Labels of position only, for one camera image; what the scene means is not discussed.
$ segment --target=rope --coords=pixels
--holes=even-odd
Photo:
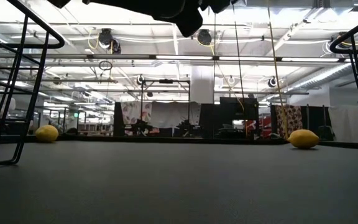
[[[92,30],[89,31],[89,37],[91,37],[91,34],[92,34]],[[100,34],[100,33],[98,33],[98,36],[97,36],[97,38],[96,38],[96,45],[95,45],[94,47],[91,45],[91,39],[88,39],[88,45],[89,45],[90,48],[92,48],[92,49],[98,48],[98,44],[99,44],[99,34]]]
[[[277,81],[277,90],[278,96],[280,97],[280,105],[281,105],[281,113],[284,119],[284,132],[285,132],[285,139],[288,139],[288,124],[287,124],[287,115],[285,114],[285,108],[283,105],[283,98],[280,89],[280,82],[278,79],[278,71],[277,71],[277,60],[276,60],[276,50],[274,48],[274,41],[273,41],[273,28],[272,28],[272,20],[270,18],[270,0],[267,0],[267,14],[268,14],[268,23],[270,27],[270,38],[272,40],[272,49],[273,49],[273,58],[274,58],[274,69],[276,74],[276,81]]]
[[[238,33],[237,33],[237,22],[236,22],[236,13],[234,12],[234,5],[232,4],[231,5],[232,8],[233,8],[233,18],[234,18],[234,30],[236,31],[236,42],[237,42],[237,56],[239,58],[239,71],[240,71],[240,84],[241,84],[241,95],[242,95],[242,99],[244,99],[244,89],[243,89],[243,86],[242,86],[242,73],[241,73],[241,61],[240,61],[240,47],[239,47],[239,36],[238,36]],[[245,130],[246,130],[246,137],[248,136],[248,127],[247,127],[247,120],[246,120],[246,111],[244,109],[244,106],[242,105],[242,103],[239,101],[241,107],[242,107],[242,112],[244,114],[244,127],[245,127]]]

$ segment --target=black curtain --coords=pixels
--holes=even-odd
[[[114,105],[114,131],[112,135],[114,137],[123,137],[125,135],[125,124],[120,102],[116,102]]]

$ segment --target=ceiling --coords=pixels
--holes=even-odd
[[[44,79],[60,77],[60,84],[42,82],[42,91],[48,98],[61,101],[53,96],[73,98],[73,101],[84,102],[77,88],[101,90],[100,94],[113,101],[127,101],[140,98],[138,93],[127,91],[138,90],[137,77],[142,74],[149,80],[163,78],[189,80],[192,68],[198,65],[214,67],[216,100],[219,96],[229,95],[230,88],[241,90],[240,69],[236,60],[231,61],[197,61],[197,60],[158,60],[158,59],[108,59],[112,69],[103,71],[99,63],[104,59],[87,59],[86,55],[109,54],[108,50],[96,45],[97,33],[102,28],[111,28],[122,49],[122,54],[134,55],[203,55],[271,57],[272,43],[269,30],[269,17],[265,7],[237,6],[233,10],[226,9],[220,14],[210,10],[202,12],[204,26],[209,29],[214,42],[211,47],[198,43],[196,35],[185,38],[172,24],[153,20],[125,9],[103,6],[99,4],[85,5],[80,0],[72,0],[63,9],[58,9],[46,0],[28,0],[23,3],[31,8],[39,17],[48,22],[59,34],[64,36],[66,44],[63,48],[48,51],[45,64]],[[20,41],[24,15],[5,0],[0,0],[0,39],[6,42]],[[308,58],[343,58],[347,55],[336,55],[328,51],[329,41],[339,32],[345,32],[358,25],[358,12],[349,9],[341,11],[333,9],[312,9],[299,7],[272,8],[272,32],[276,45],[277,57]],[[45,31],[30,21],[27,28],[26,43],[42,43]],[[37,50],[26,53],[37,54]],[[0,66],[12,62],[12,55],[0,51]],[[314,72],[334,67],[339,63],[278,63],[278,77],[282,88],[307,78]],[[260,60],[241,62],[241,77],[244,91],[274,91],[267,81],[275,76],[272,61]],[[19,79],[34,79],[29,71],[21,72]],[[229,85],[224,78],[231,80]],[[34,82],[23,82],[31,86]],[[147,100],[185,101],[188,85],[155,83],[148,90],[155,90],[152,98]]]

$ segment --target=wall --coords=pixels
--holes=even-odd
[[[287,102],[295,106],[330,106],[329,91],[329,85],[325,84],[319,90],[309,90],[309,95],[293,95]]]
[[[358,91],[356,86],[331,87],[329,92],[331,106],[358,105]]]

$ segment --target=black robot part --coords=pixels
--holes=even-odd
[[[62,8],[70,0],[48,0],[54,6]],[[83,3],[91,2],[109,6],[121,7],[134,12],[150,15],[155,20],[171,22],[178,26],[181,34],[185,37],[193,35],[202,25],[203,18],[198,8],[205,10],[211,7],[214,13],[219,13],[227,8],[230,3],[238,0],[83,0]]]

